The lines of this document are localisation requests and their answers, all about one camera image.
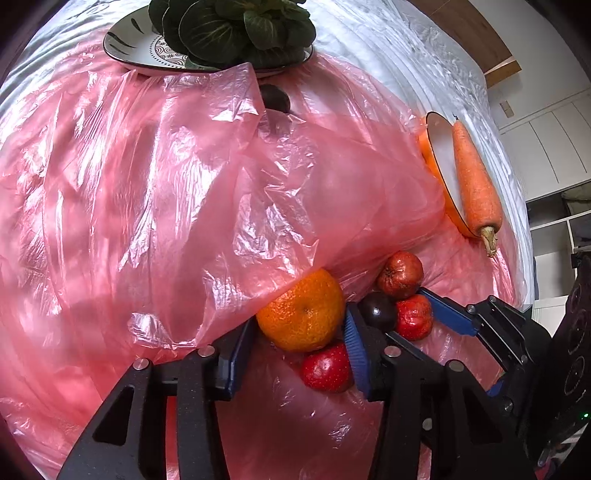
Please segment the carrot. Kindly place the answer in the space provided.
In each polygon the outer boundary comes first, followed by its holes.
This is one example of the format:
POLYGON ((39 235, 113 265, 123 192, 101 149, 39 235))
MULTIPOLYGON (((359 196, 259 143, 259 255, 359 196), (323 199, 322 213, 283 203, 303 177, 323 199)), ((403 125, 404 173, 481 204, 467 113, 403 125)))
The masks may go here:
POLYGON ((489 257, 497 254, 497 233, 504 220, 497 190, 465 125, 452 127, 453 148, 464 216, 468 228, 483 241, 489 257))

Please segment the wooden headboard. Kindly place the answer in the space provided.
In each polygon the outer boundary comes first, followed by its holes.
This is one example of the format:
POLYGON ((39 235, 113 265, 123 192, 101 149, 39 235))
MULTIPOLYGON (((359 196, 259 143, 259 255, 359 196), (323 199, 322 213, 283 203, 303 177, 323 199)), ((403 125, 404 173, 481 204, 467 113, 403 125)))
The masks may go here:
POLYGON ((411 0, 411 3, 476 61, 488 88, 522 70, 493 26, 470 1, 411 0))

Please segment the large bumpy orange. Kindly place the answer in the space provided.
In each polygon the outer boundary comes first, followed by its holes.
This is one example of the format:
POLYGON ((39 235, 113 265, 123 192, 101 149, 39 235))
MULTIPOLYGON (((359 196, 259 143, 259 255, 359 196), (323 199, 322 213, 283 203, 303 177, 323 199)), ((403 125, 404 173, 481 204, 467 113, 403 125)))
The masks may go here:
POLYGON ((331 343, 345 316, 346 301, 338 280, 320 269, 259 310, 256 321, 276 347, 308 353, 331 343))

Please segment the dark green leafy vegetable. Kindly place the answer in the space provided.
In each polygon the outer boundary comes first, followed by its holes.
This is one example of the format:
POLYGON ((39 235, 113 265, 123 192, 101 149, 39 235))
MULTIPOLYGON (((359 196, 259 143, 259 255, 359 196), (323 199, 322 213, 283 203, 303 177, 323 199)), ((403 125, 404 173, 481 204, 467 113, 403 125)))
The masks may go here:
POLYGON ((148 17, 168 47, 193 62, 270 70, 304 61, 317 38, 301 1, 151 1, 148 17))

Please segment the orange rimmed white plate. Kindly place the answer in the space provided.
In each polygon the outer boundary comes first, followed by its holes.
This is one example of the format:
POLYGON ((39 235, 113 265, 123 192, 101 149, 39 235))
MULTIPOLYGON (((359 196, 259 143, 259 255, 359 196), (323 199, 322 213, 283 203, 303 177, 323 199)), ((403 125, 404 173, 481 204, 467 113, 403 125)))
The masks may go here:
POLYGON ((443 186, 446 215, 464 237, 477 239, 464 218, 452 124, 441 114, 431 111, 425 116, 425 128, 418 139, 428 169, 443 186))

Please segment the small dark plum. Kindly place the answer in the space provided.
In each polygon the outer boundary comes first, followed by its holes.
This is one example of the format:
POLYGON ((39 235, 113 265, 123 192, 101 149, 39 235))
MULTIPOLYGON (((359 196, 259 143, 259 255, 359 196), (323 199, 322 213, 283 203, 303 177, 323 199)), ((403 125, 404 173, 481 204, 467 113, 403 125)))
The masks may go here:
POLYGON ((263 105, 267 110, 274 110, 284 114, 290 113, 290 97, 286 92, 273 84, 261 84, 259 91, 263 98, 263 105))

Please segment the dark purple plum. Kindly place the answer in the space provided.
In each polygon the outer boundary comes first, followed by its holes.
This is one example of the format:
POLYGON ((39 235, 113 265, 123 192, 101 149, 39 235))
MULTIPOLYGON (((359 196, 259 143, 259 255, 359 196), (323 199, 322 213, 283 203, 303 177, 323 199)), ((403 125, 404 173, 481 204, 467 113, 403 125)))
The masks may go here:
POLYGON ((384 292, 375 291, 367 294, 358 303, 358 309, 369 326, 382 332, 396 329, 398 318, 396 300, 384 292))

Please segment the white wardrobe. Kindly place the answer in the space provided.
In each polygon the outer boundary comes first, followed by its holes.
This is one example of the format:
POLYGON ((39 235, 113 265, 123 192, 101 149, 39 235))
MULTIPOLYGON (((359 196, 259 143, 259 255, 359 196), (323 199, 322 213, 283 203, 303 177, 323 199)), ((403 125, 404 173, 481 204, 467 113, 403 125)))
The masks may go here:
POLYGON ((503 127, 501 139, 527 205, 532 317, 553 333, 578 274, 571 255, 590 248, 590 91, 503 127))

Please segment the large red apple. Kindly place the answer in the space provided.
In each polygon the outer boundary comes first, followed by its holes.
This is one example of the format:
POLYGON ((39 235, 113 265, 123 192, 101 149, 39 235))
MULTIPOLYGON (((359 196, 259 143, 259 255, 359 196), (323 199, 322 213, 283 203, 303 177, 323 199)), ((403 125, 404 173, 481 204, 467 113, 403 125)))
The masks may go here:
POLYGON ((339 394, 353 386, 353 371, 344 342, 335 342, 305 356, 300 373, 304 385, 315 391, 339 394))

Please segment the pink plastic sheet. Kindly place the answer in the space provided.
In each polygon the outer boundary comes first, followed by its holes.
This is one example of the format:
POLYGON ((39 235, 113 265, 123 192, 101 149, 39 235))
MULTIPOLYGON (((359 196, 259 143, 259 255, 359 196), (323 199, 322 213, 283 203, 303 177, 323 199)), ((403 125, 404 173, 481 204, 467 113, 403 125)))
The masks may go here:
POLYGON ((179 359, 312 271, 355 300, 409 249, 440 295, 525 301, 512 228, 494 257, 458 232, 420 111, 366 69, 274 77, 290 115, 249 65, 145 77, 99 40, 23 77, 1 121, 1 413, 50 478, 135 359, 179 359))

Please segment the white bed sheet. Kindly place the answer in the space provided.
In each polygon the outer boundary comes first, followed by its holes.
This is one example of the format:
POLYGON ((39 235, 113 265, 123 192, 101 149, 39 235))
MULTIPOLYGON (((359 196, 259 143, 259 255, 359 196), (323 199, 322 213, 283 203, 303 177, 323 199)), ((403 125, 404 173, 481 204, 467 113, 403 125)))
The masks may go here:
MULTIPOLYGON (((58 1, 23 43, 4 47, 1 136, 21 124, 27 95, 47 83, 83 42, 100 47, 106 29, 143 7, 141 1, 58 1)), ((535 268, 526 202, 489 107, 485 78, 459 44, 408 1, 308 1, 315 49, 346 60, 380 81, 413 110, 459 117, 468 127, 503 202, 519 247, 519 288, 535 300, 535 268)))

